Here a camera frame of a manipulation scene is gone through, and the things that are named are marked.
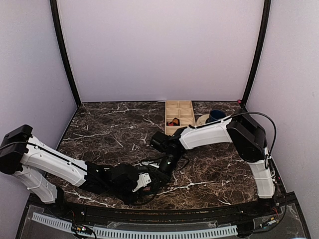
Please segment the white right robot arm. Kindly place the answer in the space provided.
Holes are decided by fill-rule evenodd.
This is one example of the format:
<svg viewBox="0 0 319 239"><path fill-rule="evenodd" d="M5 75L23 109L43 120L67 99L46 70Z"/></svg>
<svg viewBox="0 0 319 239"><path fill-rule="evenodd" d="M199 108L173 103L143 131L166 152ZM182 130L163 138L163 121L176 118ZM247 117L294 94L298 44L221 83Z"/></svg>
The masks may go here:
<svg viewBox="0 0 319 239"><path fill-rule="evenodd" d="M272 146L268 146L265 129L252 118L253 112L241 112L200 126L184 126L173 135L156 132L151 147L164 153L159 171L171 176L187 150L219 143L232 143L239 157L253 173L257 195L261 199L254 211L265 216L274 207L275 174L271 171Z"/></svg>

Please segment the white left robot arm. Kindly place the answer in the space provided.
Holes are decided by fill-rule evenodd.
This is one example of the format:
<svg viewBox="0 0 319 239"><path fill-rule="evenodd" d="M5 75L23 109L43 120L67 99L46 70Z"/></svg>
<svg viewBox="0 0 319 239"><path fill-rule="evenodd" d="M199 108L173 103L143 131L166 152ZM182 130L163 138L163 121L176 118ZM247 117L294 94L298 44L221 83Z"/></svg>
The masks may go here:
<svg viewBox="0 0 319 239"><path fill-rule="evenodd" d="M64 191L45 179L43 171L81 190L110 194L126 205L140 205L141 197L155 196L160 188L158 175L148 167L130 164L112 167L74 159L42 143L32 135L32 130L24 124L4 136L0 171L17 178L59 217L70 213L70 205L64 202Z"/></svg>

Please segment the black red yellow argyle sock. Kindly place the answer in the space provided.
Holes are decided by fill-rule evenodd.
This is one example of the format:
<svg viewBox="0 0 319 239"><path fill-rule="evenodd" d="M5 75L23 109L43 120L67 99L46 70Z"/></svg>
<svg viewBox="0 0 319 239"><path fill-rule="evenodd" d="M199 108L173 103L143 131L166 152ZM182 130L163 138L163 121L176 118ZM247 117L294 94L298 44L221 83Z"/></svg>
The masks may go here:
<svg viewBox="0 0 319 239"><path fill-rule="evenodd" d="M174 118L171 121L166 123L167 126L180 126L180 120L178 118Z"/></svg>

